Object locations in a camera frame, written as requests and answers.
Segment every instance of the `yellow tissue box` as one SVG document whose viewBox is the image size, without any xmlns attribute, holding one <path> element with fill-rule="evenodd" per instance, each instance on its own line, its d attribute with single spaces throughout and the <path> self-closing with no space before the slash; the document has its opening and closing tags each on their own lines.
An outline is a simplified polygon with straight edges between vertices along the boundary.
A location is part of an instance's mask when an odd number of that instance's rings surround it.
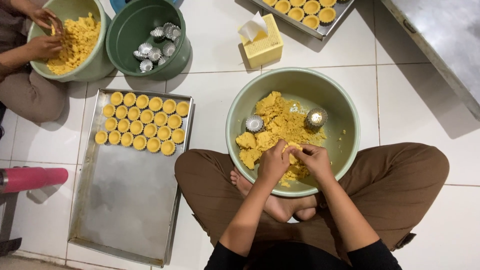
<svg viewBox="0 0 480 270">
<path fill-rule="evenodd" d="M 262 17 L 268 27 L 268 35 L 260 31 L 253 41 L 240 35 L 251 68 L 282 58 L 283 40 L 272 14 Z"/>
</svg>

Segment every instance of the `bare foot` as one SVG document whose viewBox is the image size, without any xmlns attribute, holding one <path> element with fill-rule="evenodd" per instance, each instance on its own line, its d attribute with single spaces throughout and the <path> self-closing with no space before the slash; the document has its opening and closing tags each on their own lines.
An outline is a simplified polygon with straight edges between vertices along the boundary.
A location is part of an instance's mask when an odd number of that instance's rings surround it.
<svg viewBox="0 0 480 270">
<path fill-rule="evenodd" d="M 250 181 L 241 175 L 236 167 L 230 172 L 230 180 L 232 181 L 232 184 L 237 187 L 244 198 L 248 195 L 248 192 L 253 186 Z M 267 212 L 267 214 L 279 222 L 289 221 L 293 213 L 295 213 L 297 217 L 303 221 L 308 220 L 315 215 L 315 208 L 307 208 L 295 212 L 295 204 L 297 202 L 298 200 L 295 199 L 286 199 L 277 197 L 275 195 L 270 195 L 265 203 L 264 210 Z"/>
</svg>

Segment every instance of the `hand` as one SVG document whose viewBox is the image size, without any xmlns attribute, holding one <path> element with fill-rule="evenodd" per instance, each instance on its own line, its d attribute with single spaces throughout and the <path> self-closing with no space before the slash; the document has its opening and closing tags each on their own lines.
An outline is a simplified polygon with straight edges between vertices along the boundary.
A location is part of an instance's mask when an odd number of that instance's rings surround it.
<svg viewBox="0 0 480 270">
<path fill-rule="evenodd" d="M 320 183 L 335 179 L 330 168 L 330 159 L 327 149 L 315 145 L 300 144 L 303 151 L 299 149 L 292 150 L 292 155 L 300 159 L 307 166 L 310 174 Z"/>
<path fill-rule="evenodd" d="M 255 182 L 265 182 L 273 190 L 290 166 L 288 155 L 295 148 L 289 147 L 282 153 L 285 145 L 287 145 L 287 142 L 280 139 L 275 146 L 263 152 L 260 157 L 260 166 L 258 167 L 258 178 Z"/>
<path fill-rule="evenodd" d="M 63 33 L 63 25 L 61 20 L 57 18 L 55 13 L 48 8 L 33 9 L 28 13 L 28 16 L 35 24 L 46 29 L 52 29 L 52 27 L 48 24 L 48 21 L 50 21 L 55 28 L 56 34 L 61 35 Z"/>
<path fill-rule="evenodd" d="M 63 49 L 61 36 L 38 36 L 22 46 L 29 59 L 49 59 L 58 57 Z"/>
</svg>

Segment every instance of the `white tile floor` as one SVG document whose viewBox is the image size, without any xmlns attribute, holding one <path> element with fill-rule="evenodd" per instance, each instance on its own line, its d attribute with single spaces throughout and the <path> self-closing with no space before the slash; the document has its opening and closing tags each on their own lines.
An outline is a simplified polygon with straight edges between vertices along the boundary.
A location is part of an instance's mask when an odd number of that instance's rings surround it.
<svg viewBox="0 0 480 270">
<path fill-rule="evenodd" d="M 112 17 L 109 1 L 101 1 Z M 283 57 L 255 71 L 243 64 L 236 33 L 237 27 L 259 10 L 255 5 L 248 0 L 185 1 L 180 10 L 193 48 L 184 74 L 156 82 L 113 72 L 98 82 L 71 83 L 69 105 L 62 118 L 40 126 L 7 111 L 0 167 L 40 165 L 63 167 L 70 173 L 62 186 L 19 194 L 11 235 L 24 239 L 18 255 L 85 270 L 150 270 L 149 266 L 67 244 L 74 190 L 98 88 L 190 95 L 195 99 L 190 147 L 227 152 L 224 123 L 240 89 L 264 70 L 300 66 L 332 77 L 350 94 L 360 114 L 360 148 L 414 141 L 434 145 L 449 158 L 447 184 L 413 230 L 417 238 L 394 253 L 404 269 L 477 268 L 480 180 L 473 168 L 480 163 L 480 122 L 380 1 L 356 1 L 324 42 L 277 19 L 285 43 Z M 215 17 L 203 15 L 212 11 Z M 207 122 L 212 117 L 215 124 Z M 167 269 L 202 269 L 213 250 L 191 213 L 182 198 Z"/>
</svg>

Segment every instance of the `pink bottle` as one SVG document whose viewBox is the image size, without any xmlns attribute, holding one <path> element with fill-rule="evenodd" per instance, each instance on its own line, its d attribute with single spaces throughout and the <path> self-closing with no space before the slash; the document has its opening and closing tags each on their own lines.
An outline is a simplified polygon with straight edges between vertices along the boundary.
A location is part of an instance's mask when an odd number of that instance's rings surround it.
<svg viewBox="0 0 480 270">
<path fill-rule="evenodd" d="M 67 178 L 68 172 L 64 168 L 0 169 L 0 194 L 32 190 L 46 185 L 63 184 L 67 181 Z"/>
</svg>

